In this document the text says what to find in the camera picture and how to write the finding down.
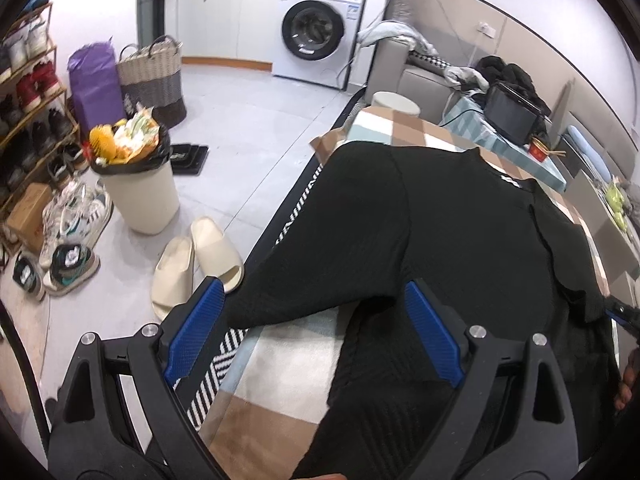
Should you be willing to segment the right hand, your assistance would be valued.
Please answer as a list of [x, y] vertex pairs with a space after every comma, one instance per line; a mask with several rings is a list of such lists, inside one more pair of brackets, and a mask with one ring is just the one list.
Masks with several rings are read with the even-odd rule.
[[618, 393], [614, 401], [616, 411], [621, 412], [634, 400], [634, 385], [639, 377], [638, 353], [629, 356], [628, 364], [625, 367], [622, 381], [618, 385]]

